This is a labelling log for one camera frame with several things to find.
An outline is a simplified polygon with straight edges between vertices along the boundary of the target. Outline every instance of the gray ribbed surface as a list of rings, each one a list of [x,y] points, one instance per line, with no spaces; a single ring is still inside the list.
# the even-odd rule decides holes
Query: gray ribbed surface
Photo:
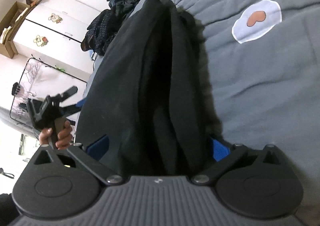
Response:
[[[210,188],[194,186],[183,176],[132,177],[109,187],[84,213],[61,221],[43,222],[22,217],[15,226],[303,226],[293,216],[261,222],[224,208]]]

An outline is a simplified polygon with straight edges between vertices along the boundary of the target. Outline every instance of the cabinet door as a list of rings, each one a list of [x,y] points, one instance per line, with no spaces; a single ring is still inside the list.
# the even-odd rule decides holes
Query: cabinet door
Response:
[[[82,42],[87,33],[87,24],[43,5],[38,5],[34,8],[26,19],[78,42]]]
[[[31,21],[23,22],[13,42],[19,54],[34,56],[81,80],[87,81],[93,71],[92,61],[79,42]]]
[[[99,11],[76,0],[42,0],[39,5],[61,12],[87,25],[100,14]]]

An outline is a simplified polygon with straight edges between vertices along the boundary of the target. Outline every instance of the pile of clothes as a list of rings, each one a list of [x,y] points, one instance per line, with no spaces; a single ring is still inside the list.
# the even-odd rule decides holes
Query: pile of clothes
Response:
[[[87,28],[81,43],[83,51],[92,50],[104,56],[124,21],[130,16],[140,0],[107,0],[110,9],[104,10]]]

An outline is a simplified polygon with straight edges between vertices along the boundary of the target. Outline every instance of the bed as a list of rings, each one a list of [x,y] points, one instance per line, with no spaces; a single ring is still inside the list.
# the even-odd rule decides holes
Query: bed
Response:
[[[297,216],[319,225],[320,0],[172,1],[197,22],[208,132],[284,151],[304,188]]]

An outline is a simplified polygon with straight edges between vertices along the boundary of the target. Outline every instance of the black sleeve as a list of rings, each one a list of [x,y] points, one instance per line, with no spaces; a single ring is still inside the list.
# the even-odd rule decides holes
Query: black sleeve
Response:
[[[11,194],[0,195],[0,226],[7,226],[15,218],[19,216],[19,212],[12,200]]]

